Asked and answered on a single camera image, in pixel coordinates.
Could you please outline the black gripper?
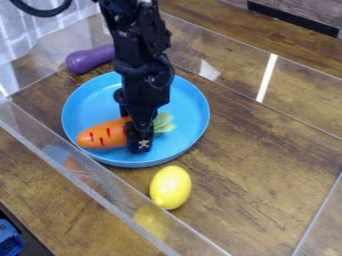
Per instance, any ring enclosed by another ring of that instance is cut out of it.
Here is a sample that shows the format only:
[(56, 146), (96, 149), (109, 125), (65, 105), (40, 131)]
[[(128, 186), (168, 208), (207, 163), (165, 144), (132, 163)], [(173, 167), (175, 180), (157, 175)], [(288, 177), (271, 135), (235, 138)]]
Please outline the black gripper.
[(121, 75), (121, 88), (113, 92), (113, 100), (119, 104), (120, 115), (131, 116), (133, 120), (125, 123), (127, 148), (132, 154), (139, 154), (152, 148), (152, 120), (157, 108), (169, 102), (175, 70), (165, 54), (139, 67), (121, 61), (116, 61), (113, 67)]

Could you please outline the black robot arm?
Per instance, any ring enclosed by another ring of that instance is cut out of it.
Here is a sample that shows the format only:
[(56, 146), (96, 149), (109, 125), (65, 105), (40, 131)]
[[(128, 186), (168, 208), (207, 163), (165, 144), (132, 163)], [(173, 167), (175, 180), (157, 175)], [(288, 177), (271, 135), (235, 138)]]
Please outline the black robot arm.
[(157, 0), (92, 0), (113, 40), (113, 70), (121, 88), (113, 99), (123, 117), (131, 153), (148, 152), (153, 142), (157, 109), (169, 103), (175, 70), (164, 51), (172, 33), (160, 17)]

